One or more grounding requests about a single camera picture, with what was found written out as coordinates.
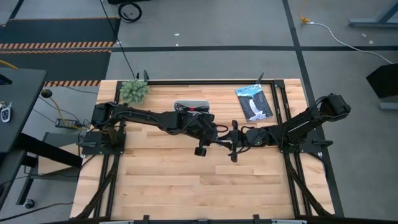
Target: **wheel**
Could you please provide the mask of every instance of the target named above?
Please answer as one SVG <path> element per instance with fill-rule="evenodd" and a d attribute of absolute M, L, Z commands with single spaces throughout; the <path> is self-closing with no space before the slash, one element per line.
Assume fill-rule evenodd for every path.
<path fill-rule="evenodd" d="M 35 206 L 35 202 L 34 202 L 33 200 L 31 200 L 31 199 L 26 199 L 26 200 L 25 200 L 24 207 L 25 207 L 26 209 L 31 209 L 31 208 L 33 208 L 34 206 Z"/>
<path fill-rule="evenodd" d="M 135 8 L 135 9 L 133 9 L 135 11 L 135 13 L 132 13 L 132 12 L 126 13 L 125 11 L 122 12 L 122 9 L 126 6 L 132 6 L 133 8 Z M 119 16 L 123 20 L 123 22 L 127 22 L 127 23 L 136 22 L 141 18 L 142 10 L 141 10 L 141 7 L 139 7 L 139 5 L 134 2 L 131 2 L 131 1 L 125 2 L 119 6 Z"/>

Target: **yellow wire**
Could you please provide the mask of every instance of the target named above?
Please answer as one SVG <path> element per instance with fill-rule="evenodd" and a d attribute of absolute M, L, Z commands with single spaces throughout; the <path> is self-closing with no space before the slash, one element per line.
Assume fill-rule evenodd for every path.
<path fill-rule="evenodd" d="M 310 19 L 309 18 L 306 18 L 306 17 L 302 17 L 301 16 L 301 11 L 302 11 L 302 9 L 303 9 L 303 7 L 304 7 L 304 5 L 307 3 L 307 0 L 303 0 L 302 2 L 301 2 L 301 4 L 300 4 L 300 7 L 299 7 L 299 9 L 298 9 L 298 16 L 299 16 L 299 18 L 301 19 L 301 21 L 303 22 L 303 23 L 308 23 L 308 22 L 310 22 Z"/>
<path fill-rule="evenodd" d="M 15 67 L 15 66 L 11 65 L 10 63 L 5 62 L 5 61 L 3 61 L 3 60 L 0 60 L 0 63 L 3 64 L 3 65 L 7 65 L 7 66 L 10 67 L 10 68 L 18 69 L 17 67 Z"/>
<path fill-rule="evenodd" d="M 8 63 L 8 62 L 5 62 L 5 61 L 3 61 L 3 60 L 0 60 L 0 63 L 1 63 L 1 64 L 4 64 L 4 65 L 7 65 L 7 66 L 10 67 L 10 68 L 18 69 L 16 66 L 13 66 L 12 64 L 10 64 L 10 63 Z M 63 118 L 63 116 L 62 116 L 62 114 L 61 114 L 60 107 L 58 106 L 58 104 L 57 104 L 57 103 L 55 102 L 55 100 L 53 100 L 53 98 L 51 98 L 51 97 L 50 97 L 50 100 L 55 104 L 55 107 L 57 107 L 57 111 L 58 111 L 58 114 L 59 114 L 60 117 L 61 117 L 61 120 L 62 120 L 64 123 L 67 123 L 67 121 Z M 76 127 L 76 126 L 74 126 L 74 125 L 72 125 L 71 127 L 72 127 L 72 128 L 75 128 L 75 129 L 77 129 L 77 130 L 83 129 L 83 127 L 79 128 L 79 127 Z"/>

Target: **wooden tabletop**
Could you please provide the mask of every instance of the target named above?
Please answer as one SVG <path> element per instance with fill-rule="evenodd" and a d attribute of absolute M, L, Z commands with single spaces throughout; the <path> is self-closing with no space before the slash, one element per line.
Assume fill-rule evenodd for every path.
<path fill-rule="evenodd" d="M 284 80 L 292 116 L 307 107 L 299 79 Z M 117 81 L 103 80 L 97 103 L 114 100 Z M 247 123 L 235 89 L 245 85 L 160 85 L 150 86 L 145 103 L 136 108 L 153 112 L 171 111 L 174 100 L 208 100 L 215 123 L 231 128 L 269 126 L 276 117 Z M 271 88 L 263 90 L 272 111 Z M 280 105 L 282 97 L 278 90 Z M 113 202 L 113 220 L 252 219 L 293 218 L 292 202 L 282 154 L 276 147 L 252 148 L 232 163 L 224 147 L 207 147 L 206 157 L 193 154 L 198 140 L 185 135 L 169 136 L 155 126 L 129 123 L 126 149 L 121 156 Z M 302 154 L 308 188 L 326 210 L 333 213 L 322 163 Z M 103 156 L 96 156 L 80 172 L 71 217 L 78 215 L 98 188 Z M 303 200 L 298 187 L 300 211 Z M 104 215 L 108 193 L 105 192 Z"/>

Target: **book cover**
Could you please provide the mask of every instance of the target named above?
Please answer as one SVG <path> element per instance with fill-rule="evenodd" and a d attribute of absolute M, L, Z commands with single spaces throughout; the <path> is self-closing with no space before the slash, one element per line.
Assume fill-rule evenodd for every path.
<path fill-rule="evenodd" d="M 239 88 L 236 94 L 247 121 L 257 121 L 273 115 L 260 84 Z"/>

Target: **gray floor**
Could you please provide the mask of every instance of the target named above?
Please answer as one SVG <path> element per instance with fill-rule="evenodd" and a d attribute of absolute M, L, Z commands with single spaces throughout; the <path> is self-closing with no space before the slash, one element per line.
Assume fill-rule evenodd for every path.
<path fill-rule="evenodd" d="M 0 3 L 0 23 L 6 20 L 16 2 Z M 325 28 L 301 26 L 297 17 L 300 2 L 289 0 L 300 44 L 337 46 Z M 371 45 L 371 40 L 372 45 L 398 45 L 398 30 L 347 26 L 349 18 L 376 17 L 391 2 L 308 0 L 302 15 L 328 25 L 337 38 L 348 44 Z M 279 0 L 152 0 L 139 4 L 144 12 L 142 19 L 135 24 L 121 24 L 120 39 L 125 47 L 293 45 Z M 110 16 L 116 15 L 115 6 L 106 4 L 106 9 Z M 25 0 L 17 15 L 18 18 L 94 16 L 104 16 L 97 0 Z M 398 62 L 398 52 L 378 53 Z M 398 113 L 378 109 L 379 99 L 365 79 L 385 62 L 359 52 L 304 52 L 303 56 L 315 97 L 331 92 L 341 94 L 353 108 L 343 121 L 323 125 L 326 138 L 335 142 L 330 154 L 345 215 L 398 220 L 395 191 L 398 139 L 394 136 L 398 131 Z M 301 78 L 295 52 L 129 52 L 127 58 L 135 72 L 146 69 L 151 78 L 256 78 L 262 72 L 264 78 Z M 122 53 L 112 53 L 107 79 L 130 77 Z M 85 89 L 98 91 L 96 87 Z M 52 90 L 61 108 L 79 119 L 90 118 L 95 95 L 60 87 Z M 75 103 L 75 97 L 80 99 L 79 103 Z M 40 100 L 35 109 L 50 119 L 57 118 L 57 112 Z M 46 131 L 68 132 L 55 128 L 33 112 L 24 132 L 41 139 Z M 15 182 L 0 217 L 25 211 L 14 205 L 22 183 L 23 180 Z M 37 207 L 71 202 L 75 187 L 73 182 L 35 180 L 29 197 L 37 202 Z M 68 206 L 56 207 L 8 223 L 66 220 L 69 211 Z"/>

